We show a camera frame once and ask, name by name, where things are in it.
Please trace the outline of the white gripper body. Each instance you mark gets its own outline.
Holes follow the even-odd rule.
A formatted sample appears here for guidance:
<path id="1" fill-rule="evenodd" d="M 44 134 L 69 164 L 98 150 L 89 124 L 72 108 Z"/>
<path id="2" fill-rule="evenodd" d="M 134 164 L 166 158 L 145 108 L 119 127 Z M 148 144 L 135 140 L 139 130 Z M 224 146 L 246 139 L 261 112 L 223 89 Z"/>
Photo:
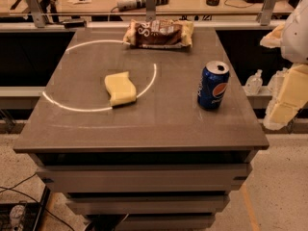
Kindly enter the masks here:
<path id="1" fill-rule="evenodd" d="M 281 37 L 282 57 L 308 64 L 308 0 L 301 0 L 285 22 Z"/>

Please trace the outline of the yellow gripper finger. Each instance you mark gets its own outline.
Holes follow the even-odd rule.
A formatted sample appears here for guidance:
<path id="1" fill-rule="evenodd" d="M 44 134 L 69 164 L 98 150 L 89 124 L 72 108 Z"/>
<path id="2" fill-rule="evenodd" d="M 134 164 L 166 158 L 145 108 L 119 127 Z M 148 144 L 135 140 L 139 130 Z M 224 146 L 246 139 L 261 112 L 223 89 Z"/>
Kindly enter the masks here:
<path id="1" fill-rule="evenodd" d="M 267 129 L 285 127 L 308 103 L 308 65 L 293 64 L 284 74 L 279 92 L 270 101 L 263 124 Z"/>
<path id="2" fill-rule="evenodd" d="M 285 24 L 280 24 L 275 27 L 271 32 L 266 34 L 260 41 L 260 45 L 267 48 L 281 47 L 283 31 Z"/>

